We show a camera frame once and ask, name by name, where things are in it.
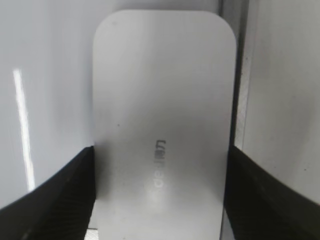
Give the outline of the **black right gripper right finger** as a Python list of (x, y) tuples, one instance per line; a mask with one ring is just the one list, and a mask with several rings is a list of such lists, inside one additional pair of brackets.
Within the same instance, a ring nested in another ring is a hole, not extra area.
[(235, 146), (228, 151), (224, 207), (237, 240), (320, 238), (320, 205), (282, 184)]

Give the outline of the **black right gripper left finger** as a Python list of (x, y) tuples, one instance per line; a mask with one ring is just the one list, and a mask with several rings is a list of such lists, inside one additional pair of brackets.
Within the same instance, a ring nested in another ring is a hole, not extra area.
[(34, 191), (0, 210), (0, 238), (83, 240), (95, 200), (95, 151), (90, 146)]

